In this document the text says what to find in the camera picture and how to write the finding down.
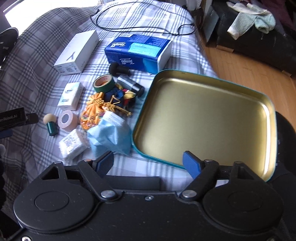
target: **green tape roll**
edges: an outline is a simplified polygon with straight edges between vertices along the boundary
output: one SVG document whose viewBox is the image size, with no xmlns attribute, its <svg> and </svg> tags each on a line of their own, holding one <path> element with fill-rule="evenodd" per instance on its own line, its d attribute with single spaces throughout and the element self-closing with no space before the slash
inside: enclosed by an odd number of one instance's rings
<svg viewBox="0 0 296 241">
<path fill-rule="evenodd" d="M 112 75 L 105 74 L 97 78 L 93 83 L 93 88 L 97 93 L 108 92 L 115 86 Z"/>
</svg>

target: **white box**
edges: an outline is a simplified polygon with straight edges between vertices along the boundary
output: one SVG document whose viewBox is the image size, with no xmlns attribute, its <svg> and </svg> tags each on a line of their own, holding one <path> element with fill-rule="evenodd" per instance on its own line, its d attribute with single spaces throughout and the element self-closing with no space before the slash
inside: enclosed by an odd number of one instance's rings
<svg viewBox="0 0 296 241">
<path fill-rule="evenodd" d="M 57 106 L 61 110 L 76 110 L 82 90 L 80 82 L 67 83 Z"/>
<path fill-rule="evenodd" d="M 82 73 L 99 42 L 96 30 L 76 34 L 54 64 L 61 75 Z"/>
</svg>

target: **gold tin tray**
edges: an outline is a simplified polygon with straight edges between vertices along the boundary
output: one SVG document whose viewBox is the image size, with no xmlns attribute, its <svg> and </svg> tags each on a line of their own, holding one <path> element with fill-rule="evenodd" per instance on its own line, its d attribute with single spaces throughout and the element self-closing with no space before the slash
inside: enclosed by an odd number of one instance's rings
<svg viewBox="0 0 296 241">
<path fill-rule="evenodd" d="M 142 106 L 133 145 L 147 158 L 181 168 L 186 150 L 220 165 L 243 161 L 267 181 L 276 163 L 275 109 L 266 95 L 243 86 L 163 70 Z"/>
</svg>

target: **white packaging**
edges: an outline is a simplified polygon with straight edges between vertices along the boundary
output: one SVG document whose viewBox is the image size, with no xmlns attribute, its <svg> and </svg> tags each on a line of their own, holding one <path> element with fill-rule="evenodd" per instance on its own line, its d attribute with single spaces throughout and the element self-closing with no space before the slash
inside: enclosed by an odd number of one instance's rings
<svg viewBox="0 0 296 241">
<path fill-rule="evenodd" d="M 82 73 L 99 42 L 96 30 L 76 34 L 54 64 L 61 75 Z"/>
<path fill-rule="evenodd" d="M 71 131 L 59 142 L 59 148 L 65 161 L 74 159 L 88 147 L 88 143 L 77 129 Z"/>
<path fill-rule="evenodd" d="M 62 110 L 76 110 L 82 90 L 80 82 L 67 83 L 57 106 Z"/>
</svg>

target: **black cable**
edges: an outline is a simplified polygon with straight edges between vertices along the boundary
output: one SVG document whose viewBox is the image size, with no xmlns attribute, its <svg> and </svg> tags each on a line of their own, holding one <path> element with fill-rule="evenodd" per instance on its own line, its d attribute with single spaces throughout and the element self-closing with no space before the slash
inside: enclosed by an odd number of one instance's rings
<svg viewBox="0 0 296 241">
<path fill-rule="evenodd" d="M 164 10 L 164 11 L 166 11 L 166 12 L 169 12 L 169 13 L 171 13 L 171 14 L 175 14 L 175 15 L 179 15 L 179 16 L 184 17 L 184 16 L 181 15 L 181 14 L 178 14 L 178 13 L 174 13 L 174 12 L 168 11 L 168 10 L 166 10 L 166 9 L 164 9 L 164 8 L 161 8 L 161 7 L 157 6 L 157 5 L 154 5 L 154 4 L 152 4 L 152 3 L 134 1 L 134 2 L 120 3 L 120 4 L 112 5 L 112 6 L 108 7 L 108 8 L 106 8 L 104 11 L 102 11 L 102 12 L 97 16 L 97 18 L 96 18 L 96 22 L 94 22 L 94 21 L 92 20 L 92 17 L 95 16 L 95 15 L 99 12 L 99 9 L 98 9 L 97 12 L 96 12 L 94 15 L 91 15 L 91 16 L 90 16 L 92 23 L 93 23 L 94 25 L 96 25 L 97 27 L 103 29 L 103 30 L 106 30 L 106 31 L 109 31 L 109 32 L 118 32 L 118 33 L 143 32 L 143 33 L 171 34 L 171 35 L 173 35 L 173 36 L 183 36 L 183 35 L 190 35 L 190 34 L 193 34 L 193 33 L 195 32 L 195 29 L 194 29 L 194 30 L 193 30 L 192 32 L 190 32 L 190 33 L 186 33 L 186 34 L 181 34 L 181 33 L 180 33 L 180 29 L 181 29 L 181 27 L 186 26 L 186 25 L 191 25 L 191 26 L 194 27 L 194 23 L 186 23 L 186 24 L 182 24 L 181 26 L 178 27 L 178 29 L 177 29 L 177 33 L 172 33 L 172 32 L 168 31 L 168 30 L 165 29 L 165 28 L 161 28 L 161 27 L 153 27 L 153 26 L 126 27 L 126 28 L 108 28 L 108 27 L 100 26 L 100 25 L 98 24 L 98 19 L 99 19 L 99 17 L 100 17 L 104 12 L 106 12 L 107 10 L 109 10 L 109 9 L 112 8 L 112 7 L 120 6 L 120 5 L 128 4 L 128 3 L 143 3 L 143 4 L 149 4 L 149 5 L 152 5 L 152 6 L 158 7 L 159 9 Z M 140 31 L 140 30 L 132 30 L 132 31 L 129 31 L 129 30 L 126 30 L 126 31 L 116 31 L 116 30 L 124 30 L 124 29 L 131 29 L 131 28 L 156 28 L 156 29 L 164 30 L 164 31 L 166 31 L 166 32 Z"/>
</svg>

